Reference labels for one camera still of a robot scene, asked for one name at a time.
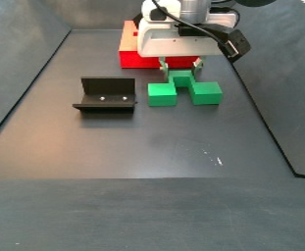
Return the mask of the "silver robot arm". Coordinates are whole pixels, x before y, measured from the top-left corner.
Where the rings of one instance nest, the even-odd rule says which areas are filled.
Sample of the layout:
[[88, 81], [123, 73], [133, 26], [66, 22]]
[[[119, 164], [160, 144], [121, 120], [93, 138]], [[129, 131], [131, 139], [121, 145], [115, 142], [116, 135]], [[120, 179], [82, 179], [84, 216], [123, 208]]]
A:
[[195, 72], [210, 55], [234, 59], [240, 54], [235, 42], [234, 14], [212, 14], [211, 0], [144, 0], [137, 24], [137, 54], [156, 57], [169, 76], [168, 57], [196, 56]]

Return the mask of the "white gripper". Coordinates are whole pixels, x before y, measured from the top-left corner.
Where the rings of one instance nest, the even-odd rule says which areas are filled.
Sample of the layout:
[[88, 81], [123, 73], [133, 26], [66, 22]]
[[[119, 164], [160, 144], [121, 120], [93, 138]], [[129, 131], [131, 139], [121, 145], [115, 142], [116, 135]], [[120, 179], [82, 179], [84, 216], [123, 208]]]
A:
[[[137, 24], [137, 53], [157, 57], [163, 80], [168, 82], [164, 57], [208, 56], [220, 53], [222, 34], [235, 27], [232, 12], [212, 12], [211, 0], [144, 0]], [[204, 58], [192, 62], [196, 75]]]

